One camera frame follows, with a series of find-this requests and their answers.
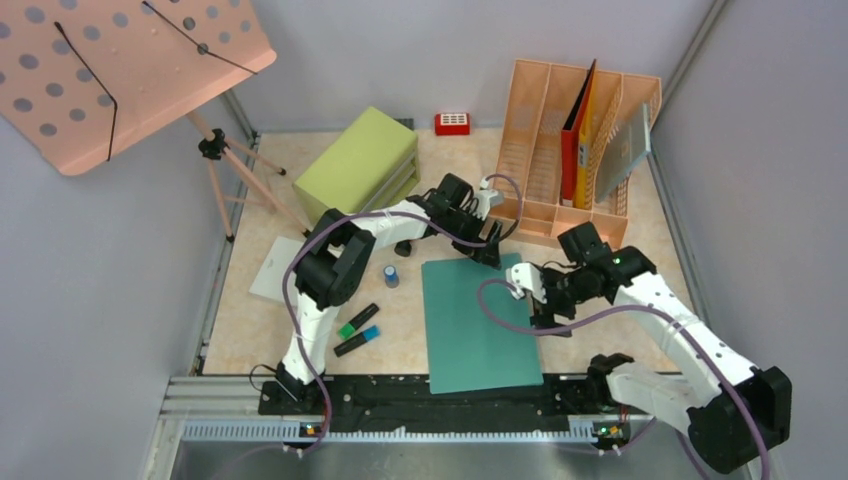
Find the pink board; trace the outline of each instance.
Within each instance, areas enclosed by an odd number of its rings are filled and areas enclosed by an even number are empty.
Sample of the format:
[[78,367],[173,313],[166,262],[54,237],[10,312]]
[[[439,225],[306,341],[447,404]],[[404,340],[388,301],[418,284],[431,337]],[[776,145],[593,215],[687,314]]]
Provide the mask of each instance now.
[[[208,50],[258,72],[277,57],[248,0],[148,0]],[[0,113],[64,175],[113,156],[251,76],[141,0],[0,0]]]

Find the black elastic band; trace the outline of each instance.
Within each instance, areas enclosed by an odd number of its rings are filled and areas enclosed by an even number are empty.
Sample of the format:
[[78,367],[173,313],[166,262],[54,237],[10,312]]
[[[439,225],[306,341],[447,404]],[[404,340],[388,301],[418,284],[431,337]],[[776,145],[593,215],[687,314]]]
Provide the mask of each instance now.
[[198,43],[195,39],[191,38],[191,36],[189,34],[185,33],[182,28],[176,26],[174,24],[174,22],[168,20],[168,17],[166,17],[165,15],[162,15],[159,12],[159,10],[156,10],[156,8],[153,5],[151,5],[150,2],[148,2],[147,0],[143,0],[141,2],[141,4],[144,5],[145,7],[149,8],[150,10],[152,10],[153,13],[155,13],[159,18],[161,18],[162,20],[165,21],[165,23],[170,25],[171,28],[178,31],[180,33],[180,35],[185,37],[189,42],[193,43],[194,46],[197,47],[197,53],[199,53],[200,55],[209,55],[210,57],[215,57],[218,60],[221,60],[222,62],[229,63],[230,65],[237,67],[237,68],[240,68],[240,69],[244,70],[245,72],[250,73],[251,75],[257,75],[257,73],[254,72],[253,70],[251,70],[251,69],[249,69],[249,68],[247,68],[243,65],[239,65],[238,63],[236,63],[236,62],[234,62],[234,61],[232,61],[228,58],[222,57],[222,56],[218,55],[217,53],[212,52],[211,50],[209,50],[208,45]]
[[65,29],[62,28],[62,24],[59,22],[53,22],[53,25],[55,25],[56,30],[59,30],[59,33],[62,34],[62,38],[64,38],[65,41],[68,43],[68,46],[71,47],[71,50],[74,52],[74,55],[76,55],[79,61],[82,62],[82,64],[85,65],[85,68],[88,69],[88,73],[90,73],[91,76],[95,80],[97,80],[97,83],[100,85],[100,88],[102,88],[103,91],[106,92],[106,95],[109,96],[109,99],[112,100],[112,131],[109,133],[109,155],[106,157],[106,161],[108,162],[112,160],[112,145],[115,143],[115,123],[118,119],[118,101],[115,100],[115,97],[112,95],[112,92],[110,92],[109,89],[106,88],[106,85],[103,85],[103,82],[100,81],[100,77],[98,77],[97,74],[94,73],[94,70],[92,70],[91,67],[88,66],[88,62],[86,62],[85,59],[82,58],[82,55],[80,55],[76,47],[74,47],[74,44],[71,43],[71,39],[68,38],[68,35],[65,33]]

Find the red folder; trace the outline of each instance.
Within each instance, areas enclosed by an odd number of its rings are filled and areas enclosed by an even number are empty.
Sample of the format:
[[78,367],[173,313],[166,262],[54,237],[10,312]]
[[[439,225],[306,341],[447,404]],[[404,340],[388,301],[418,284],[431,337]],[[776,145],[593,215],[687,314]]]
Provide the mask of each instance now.
[[560,194],[564,200],[574,198],[574,188],[577,185],[577,146],[580,140],[580,125],[583,123],[583,114],[586,112],[586,106],[589,104],[589,94],[592,89],[592,77],[595,74],[595,63],[592,61],[592,66],[589,67],[589,73],[586,74],[586,80],[583,81],[583,86],[580,88],[580,93],[577,95],[577,100],[574,106],[571,107],[571,113],[562,127],[560,133],[560,143],[562,145],[562,185]]

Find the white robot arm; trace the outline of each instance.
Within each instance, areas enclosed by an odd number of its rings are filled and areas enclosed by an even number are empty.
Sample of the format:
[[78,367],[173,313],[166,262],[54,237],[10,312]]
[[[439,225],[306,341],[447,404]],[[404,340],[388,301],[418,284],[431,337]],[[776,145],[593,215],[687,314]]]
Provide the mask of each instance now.
[[[435,235],[436,231],[422,221],[423,218],[457,238],[485,244],[486,247],[470,248],[454,242],[453,246],[473,260],[499,269],[500,222],[493,224],[486,239],[479,235],[490,209],[502,202],[503,194],[490,189],[487,180],[483,180],[480,189],[475,191],[468,183],[448,174],[438,188],[427,194],[411,196],[397,205],[372,212],[367,218],[355,218],[314,247],[294,272],[298,289],[297,322],[308,360],[315,371],[324,371],[333,322],[341,305],[358,287],[374,250]],[[309,239],[344,216],[338,210],[326,212]],[[330,245],[344,246],[338,257],[328,250]],[[279,384],[295,398],[300,397],[303,387],[314,380],[294,335],[276,376]]]
[[[659,375],[627,355],[598,355],[592,359],[587,381],[599,404],[632,405],[656,416],[688,436],[701,458],[718,472],[730,473],[756,458],[757,448],[741,412],[691,345],[694,340],[747,404],[766,447],[786,441],[792,387],[780,369],[762,371],[727,346],[678,300],[638,249],[613,252],[591,223],[563,233],[559,241],[574,262],[570,272],[532,263],[515,265],[507,272],[513,296],[532,297],[535,327],[555,326],[556,314],[574,318],[576,305],[596,297],[605,297],[615,306],[650,307],[674,320],[629,312],[687,382]],[[684,330],[690,339],[682,334]]]

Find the beige table top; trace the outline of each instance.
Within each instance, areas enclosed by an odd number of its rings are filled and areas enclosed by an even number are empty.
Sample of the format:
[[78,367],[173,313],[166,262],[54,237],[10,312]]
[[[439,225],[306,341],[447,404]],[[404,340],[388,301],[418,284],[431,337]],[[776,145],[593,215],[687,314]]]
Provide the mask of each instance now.
[[[475,185],[484,174],[494,171],[500,146],[500,129],[478,129],[470,136],[436,137],[432,130],[418,130],[421,182],[414,192],[423,193],[438,185],[451,172]],[[288,176],[269,175],[274,193],[287,205],[297,207],[291,183],[339,135],[333,133],[263,134],[260,153],[288,170]],[[257,166],[260,175],[267,174]],[[650,169],[642,163],[630,181],[630,223],[624,245],[640,248],[684,304],[691,307],[683,274],[671,241],[668,225],[657,196]],[[305,220],[306,216],[297,211]],[[209,345],[204,373],[243,374],[257,363],[276,366],[285,354],[292,333],[285,307],[248,292],[256,273],[277,236],[299,239],[297,229],[285,216],[269,213],[263,207],[245,205],[236,234],[221,302]],[[524,261],[566,263],[559,249],[506,240],[501,253],[518,252]],[[426,373],[427,342],[424,329],[424,302],[421,264],[428,260],[459,258],[442,236],[415,242],[413,254],[402,258],[391,249],[375,252],[355,296],[339,313],[334,331],[371,302],[380,312],[370,321],[381,335],[342,358],[327,355],[328,373]],[[382,270],[397,267],[400,286],[385,286]],[[598,299],[578,307],[578,318],[609,305]],[[330,347],[338,339],[330,341]],[[572,338],[539,339],[539,352],[545,372],[585,372],[589,360],[598,353],[622,352],[657,371],[677,368],[654,342],[626,314],[609,317],[574,332]]]

